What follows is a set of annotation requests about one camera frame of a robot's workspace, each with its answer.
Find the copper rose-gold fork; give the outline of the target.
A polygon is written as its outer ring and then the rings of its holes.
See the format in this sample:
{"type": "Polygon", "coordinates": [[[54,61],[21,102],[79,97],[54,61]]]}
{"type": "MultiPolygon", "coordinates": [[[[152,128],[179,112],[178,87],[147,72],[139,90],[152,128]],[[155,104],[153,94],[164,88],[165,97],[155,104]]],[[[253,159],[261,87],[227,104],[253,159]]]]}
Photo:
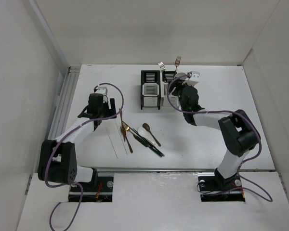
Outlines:
{"type": "Polygon", "coordinates": [[[175,71],[177,71],[177,68],[179,67],[181,62],[181,56],[177,56],[176,60],[175,60],[175,71]]]}

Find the silver steel fork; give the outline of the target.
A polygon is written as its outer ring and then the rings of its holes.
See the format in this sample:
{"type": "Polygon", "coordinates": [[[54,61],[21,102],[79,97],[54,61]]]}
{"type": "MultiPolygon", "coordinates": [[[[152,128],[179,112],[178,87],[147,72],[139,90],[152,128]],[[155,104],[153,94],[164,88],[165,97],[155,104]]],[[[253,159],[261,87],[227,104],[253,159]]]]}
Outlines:
{"type": "Polygon", "coordinates": [[[159,65],[162,72],[164,72],[166,70],[166,67],[165,67],[163,62],[158,62],[158,65],[159,65]]]}

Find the small white ceramic spoon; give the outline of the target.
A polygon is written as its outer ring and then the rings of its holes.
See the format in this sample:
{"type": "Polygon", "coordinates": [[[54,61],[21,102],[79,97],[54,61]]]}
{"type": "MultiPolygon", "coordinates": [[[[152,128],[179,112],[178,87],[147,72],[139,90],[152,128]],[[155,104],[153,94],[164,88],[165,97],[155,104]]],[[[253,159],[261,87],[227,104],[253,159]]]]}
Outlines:
{"type": "Polygon", "coordinates": [[[159,147],[159,145],[156,143],[152,135],[143,127],[138,128],[138,133],[140,136],[148,140],[152,145],[154,145],[155,147],[159,147]]]}

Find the large white ceramic spoon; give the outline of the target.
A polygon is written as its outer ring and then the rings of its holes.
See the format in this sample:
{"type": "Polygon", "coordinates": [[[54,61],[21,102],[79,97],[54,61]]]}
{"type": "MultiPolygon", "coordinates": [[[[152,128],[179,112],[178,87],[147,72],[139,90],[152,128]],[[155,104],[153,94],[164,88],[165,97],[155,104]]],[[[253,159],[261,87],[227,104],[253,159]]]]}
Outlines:
{"type": "Polygon", "coordinates": [[[180,72],[180,73],[177,73],[174,78],[186,78],[188,77],[188,74],[187,73],[183,73],[183,72],[180,72]]]}

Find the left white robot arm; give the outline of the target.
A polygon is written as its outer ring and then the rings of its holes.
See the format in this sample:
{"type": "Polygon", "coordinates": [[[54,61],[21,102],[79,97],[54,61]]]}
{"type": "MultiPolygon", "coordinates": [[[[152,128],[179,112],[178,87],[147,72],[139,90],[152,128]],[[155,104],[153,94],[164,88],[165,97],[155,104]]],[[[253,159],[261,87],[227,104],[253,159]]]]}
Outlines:
{"type": "Polygon", "coordinates": [[[38,178],[62,185],[81,182],[86,190],[95,190],[98,186],[97,171],[77,164],[76,147],[108,117],[117,117],[115,99],[101,93],[90,94],[88,105],[75,123],[59,137],[42,143],[38,178]]]}

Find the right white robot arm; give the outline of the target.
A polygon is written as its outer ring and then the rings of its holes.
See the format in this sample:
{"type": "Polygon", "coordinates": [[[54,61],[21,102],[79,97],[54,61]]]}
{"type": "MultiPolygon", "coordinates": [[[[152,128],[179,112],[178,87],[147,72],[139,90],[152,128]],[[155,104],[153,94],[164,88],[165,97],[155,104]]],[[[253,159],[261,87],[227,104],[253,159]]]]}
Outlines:
{"type": "Polygon", "coordinates": [[[180,112],[188,124],[216,129],[223,136],[224,158],[212,176],[198,178],[199,192],[219,195],[242,190],[239,170],[247,161],[246,155],[261,144],[261,137],[245,111],[206,111],[198,103],[197,89],[183,80],[172,82],[167,94],[178,97],[180,112]]]}

